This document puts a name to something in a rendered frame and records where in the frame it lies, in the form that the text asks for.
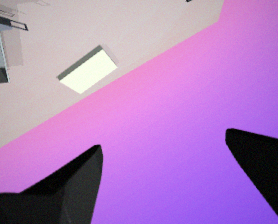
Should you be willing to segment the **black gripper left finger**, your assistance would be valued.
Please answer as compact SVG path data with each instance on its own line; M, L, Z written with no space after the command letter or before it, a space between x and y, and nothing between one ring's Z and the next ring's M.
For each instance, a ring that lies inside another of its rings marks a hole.
M0 224L91 224L102 167L93 145L22 192L0 192Z

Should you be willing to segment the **dark grey rectangular tray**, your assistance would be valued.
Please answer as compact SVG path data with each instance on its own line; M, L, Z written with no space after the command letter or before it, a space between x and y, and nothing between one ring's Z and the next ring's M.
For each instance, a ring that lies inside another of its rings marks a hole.
M0 33L0 84L10 83L8 70L6 66L6 57L4 54L4 49L1 41L1 33Z

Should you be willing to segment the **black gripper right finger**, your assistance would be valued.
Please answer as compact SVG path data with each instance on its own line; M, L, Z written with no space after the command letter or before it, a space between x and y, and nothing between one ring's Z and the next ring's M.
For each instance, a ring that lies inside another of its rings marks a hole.
M230 128L225 143L278 216L278 138Z

